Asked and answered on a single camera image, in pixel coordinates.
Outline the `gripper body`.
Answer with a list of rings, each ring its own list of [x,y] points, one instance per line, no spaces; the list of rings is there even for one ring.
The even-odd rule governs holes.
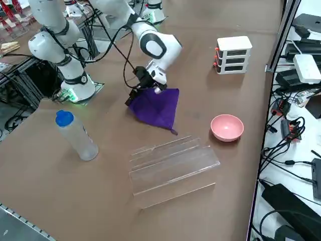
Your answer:
[[[135,76],[139,80],[139,84],[135,86],[135,89],[146,90],[150,88],[159,88],[160,90],[167,89],[167,84],[158,83],[150,73],[143,67],[137,66],[135,68]]]

